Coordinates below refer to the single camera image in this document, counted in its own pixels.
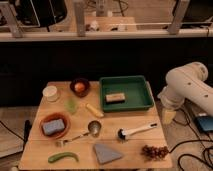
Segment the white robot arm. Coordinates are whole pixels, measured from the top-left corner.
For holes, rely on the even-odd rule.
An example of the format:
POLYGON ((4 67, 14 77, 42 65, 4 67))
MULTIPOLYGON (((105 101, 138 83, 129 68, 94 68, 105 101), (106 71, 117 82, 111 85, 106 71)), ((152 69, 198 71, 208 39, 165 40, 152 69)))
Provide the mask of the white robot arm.
POLYGON ((201 62, 173 68, 166 74, 166 86, 158 94, 163 105, 163 124, 171 123, 186 99, 213 116, 213 87, 205 83, 207 78, 208 69, 201 62))

